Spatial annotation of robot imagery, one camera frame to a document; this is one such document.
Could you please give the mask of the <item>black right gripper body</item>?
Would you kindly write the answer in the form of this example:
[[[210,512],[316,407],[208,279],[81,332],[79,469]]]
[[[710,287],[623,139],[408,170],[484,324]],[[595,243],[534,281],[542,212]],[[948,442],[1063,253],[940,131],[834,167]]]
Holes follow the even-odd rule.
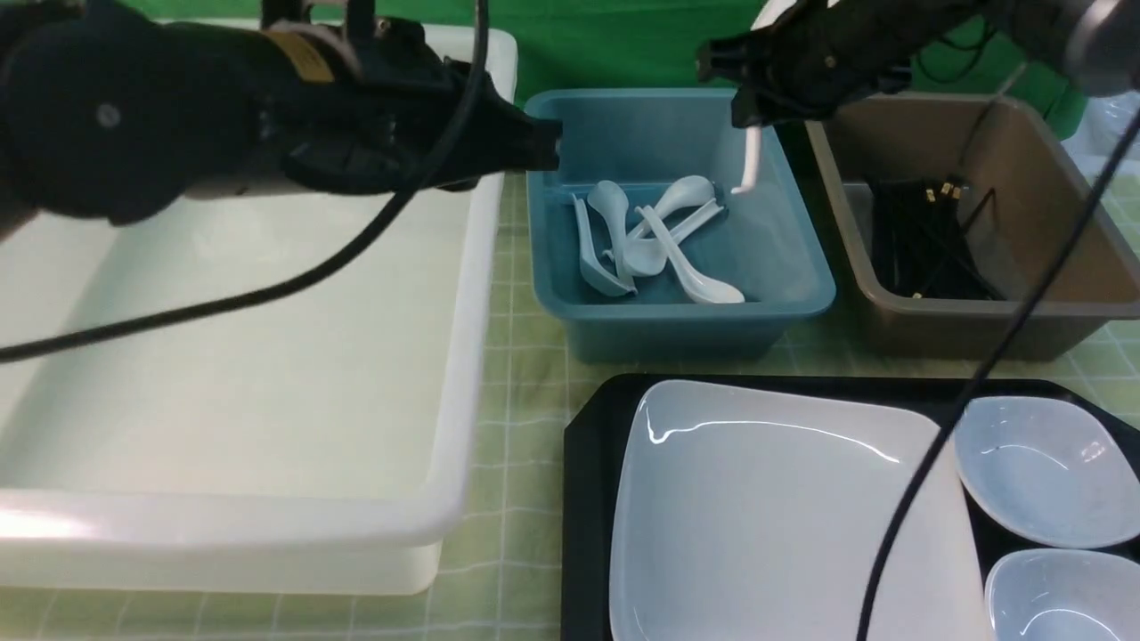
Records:
[[[697,49],[697,78],[736,86],[736,127],[822,121],[844,105],[912,84],[913,1],[797,1],[777,21]]]

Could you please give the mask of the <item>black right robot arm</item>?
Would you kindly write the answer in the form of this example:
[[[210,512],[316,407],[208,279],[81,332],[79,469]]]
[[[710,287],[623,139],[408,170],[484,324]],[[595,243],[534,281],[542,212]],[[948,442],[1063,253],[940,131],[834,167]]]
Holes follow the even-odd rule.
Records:
[[[977,17],[1082,94],[1137,89],[1135,1],[798,1],[765,29],[705,41],[697,80],[736,86],[736,127],[823,121],[907,89],[909,60]]]

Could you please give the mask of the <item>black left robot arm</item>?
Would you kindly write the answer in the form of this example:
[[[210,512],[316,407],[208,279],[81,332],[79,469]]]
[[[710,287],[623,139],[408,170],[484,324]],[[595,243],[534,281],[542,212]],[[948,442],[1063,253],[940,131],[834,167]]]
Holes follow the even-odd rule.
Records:
[[[119,1],[5,1],[3,212],[114,226],[176,198],[404,190],[479,86],[427,188],[557,169],[562,125],[510,104],[418,21],[264,1],[253,29],[155,23]]]

